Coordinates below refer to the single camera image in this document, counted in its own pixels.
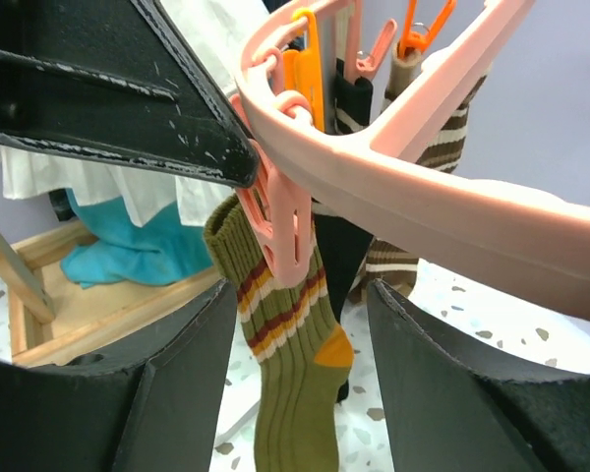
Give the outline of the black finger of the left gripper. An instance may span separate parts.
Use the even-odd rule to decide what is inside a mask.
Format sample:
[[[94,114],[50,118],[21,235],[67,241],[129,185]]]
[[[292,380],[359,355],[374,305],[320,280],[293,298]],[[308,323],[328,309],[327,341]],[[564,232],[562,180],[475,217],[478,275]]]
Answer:
[[[0,0],[0,145],[248,188],[251,138],[159,2]]]

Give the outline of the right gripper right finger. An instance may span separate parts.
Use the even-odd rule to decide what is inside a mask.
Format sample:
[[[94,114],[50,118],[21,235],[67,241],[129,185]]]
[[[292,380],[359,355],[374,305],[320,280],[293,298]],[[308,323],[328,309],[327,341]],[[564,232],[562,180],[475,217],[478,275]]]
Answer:
[[[381,280],[367,309],[398,471],[590,471],[590,375],[527,361]]]

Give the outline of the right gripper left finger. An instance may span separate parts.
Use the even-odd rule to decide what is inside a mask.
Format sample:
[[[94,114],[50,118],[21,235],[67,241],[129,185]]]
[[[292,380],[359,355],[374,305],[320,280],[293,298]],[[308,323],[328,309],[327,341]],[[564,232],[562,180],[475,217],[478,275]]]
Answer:
[[[0,471],[206,471],[236,294],[220,281],[64,366],[0,361]]]

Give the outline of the brown striped sock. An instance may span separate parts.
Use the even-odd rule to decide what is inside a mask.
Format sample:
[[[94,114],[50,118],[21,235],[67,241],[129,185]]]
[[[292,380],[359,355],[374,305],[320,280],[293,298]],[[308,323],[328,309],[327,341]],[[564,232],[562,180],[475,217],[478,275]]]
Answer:
[[[348,300],[355,305],[366,301],[368,283],[382,279],[400,294],[408,297],[417,277],[419,259],[384,240],[375,238],[363,259]]]
[[[391,53],[391,67],[383,95],[381,111],[385,111],[413,82],[422,63],[422,53],[408,48],[404,56],[396,50]],[[467,136],[470,103],[491,72],[489,65],[466,97],[442,125],[416,161],[417,165],[452,174],[458,166]]]

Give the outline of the pink round clip hanger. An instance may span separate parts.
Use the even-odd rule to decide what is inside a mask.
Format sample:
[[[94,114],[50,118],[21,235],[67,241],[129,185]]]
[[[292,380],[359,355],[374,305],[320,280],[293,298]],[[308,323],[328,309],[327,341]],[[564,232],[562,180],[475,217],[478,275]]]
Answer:
[[[290,2],[249,38],[235,74],[255,140],[312,200],[428,261],[590,321],[590,206],[535,189],[468,180],[416,164],[531,9],[489,1],[372,125],[331,136],[284,88],[281,47],[305,26]]]

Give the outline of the black striped sock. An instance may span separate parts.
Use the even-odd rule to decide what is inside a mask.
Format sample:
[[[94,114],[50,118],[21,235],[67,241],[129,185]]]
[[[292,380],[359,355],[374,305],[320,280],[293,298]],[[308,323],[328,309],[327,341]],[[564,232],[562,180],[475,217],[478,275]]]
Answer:
[[[333,91],[335,98],[335,129],[338,135],[348,135],[370,124],[374,86],[359,77],[354,83],[343,78],[344,61],[336,60]]]
[[[373,235],[340,216],[315,213],[314,219],[329,302],[335,319],[340,323],[344,303]]]

